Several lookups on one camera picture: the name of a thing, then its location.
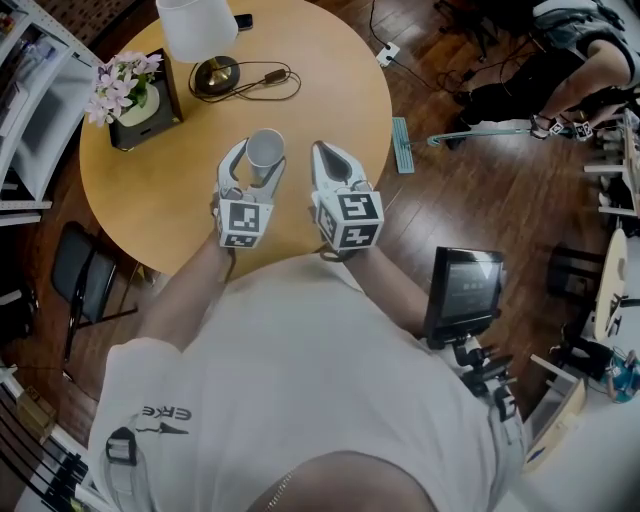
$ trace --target table lamp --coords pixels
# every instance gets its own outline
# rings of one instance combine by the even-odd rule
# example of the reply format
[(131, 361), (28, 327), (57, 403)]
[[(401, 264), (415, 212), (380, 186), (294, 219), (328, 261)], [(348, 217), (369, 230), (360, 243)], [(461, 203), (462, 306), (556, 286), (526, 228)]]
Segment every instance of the table lamp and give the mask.
[(231, 57), (219, 55), (238, 34), (226, 0), (156, 0), (156, 7), (173, 58), (202, 62), (195, 74), (196, 93), (218, 96), (233, 89), (240, 67)]

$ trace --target white cup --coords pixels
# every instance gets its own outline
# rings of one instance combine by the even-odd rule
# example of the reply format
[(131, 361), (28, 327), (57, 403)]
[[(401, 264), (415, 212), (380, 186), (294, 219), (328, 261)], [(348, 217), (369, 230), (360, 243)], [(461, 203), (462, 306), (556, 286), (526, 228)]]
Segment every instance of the white cup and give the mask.
[(284, 139), (271, 128), (254, 133), (247, 142), (247, 159), (256, 180), (263, 180), (269, 170), (284, 156)]

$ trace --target power strip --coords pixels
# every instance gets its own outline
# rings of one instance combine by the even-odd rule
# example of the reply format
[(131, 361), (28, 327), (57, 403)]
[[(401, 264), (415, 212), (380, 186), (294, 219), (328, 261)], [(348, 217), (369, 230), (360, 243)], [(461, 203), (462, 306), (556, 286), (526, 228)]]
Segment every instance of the power strip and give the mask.
[(386, 68), (392, 62), (391, 59), (394, 59), (395, 56), (398, 55), (399, 51), (400, 48), (398, 48), (395, 44), (387, 43), (387, 46), (380, 50), (380, 53), (376, 57), (376, 60), (378, 61), (378, 64), (380, 64), (380, 67)]

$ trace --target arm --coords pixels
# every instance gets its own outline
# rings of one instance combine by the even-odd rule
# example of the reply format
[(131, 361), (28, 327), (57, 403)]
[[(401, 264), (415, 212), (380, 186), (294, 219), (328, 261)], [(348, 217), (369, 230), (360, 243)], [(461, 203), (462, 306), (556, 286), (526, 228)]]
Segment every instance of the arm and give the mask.
[(422, 333), (429, 297), (378, 247), (358, 251), (345, 266), (393, 323), (412, 334)]
[(226, 249), (212, 232), (153, 300), (137, 337), (166, 341), (184, 351), (195, 338), (209, 305), (222, 295), (230, 263)]
[(540, 115), (554, 118), (587, 96), (630, 80), (631, 70), (622, 52), (609, 42), (594, 42), (589, 46), (589, 59), (558, 85)]

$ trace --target white box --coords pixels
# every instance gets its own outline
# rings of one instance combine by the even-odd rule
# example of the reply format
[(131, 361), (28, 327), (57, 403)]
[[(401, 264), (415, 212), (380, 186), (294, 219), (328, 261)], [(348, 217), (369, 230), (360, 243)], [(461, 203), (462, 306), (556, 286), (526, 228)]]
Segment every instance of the white box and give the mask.
[(316, 224), (334, 250), (364, 249), (378, 241), (384, 224), (380, 193), (316, 192), (314, 203)]
[(221, 247), (255, 248), (273, 211), (273, 205), (220, 199), (218, 205), (218, 237)]

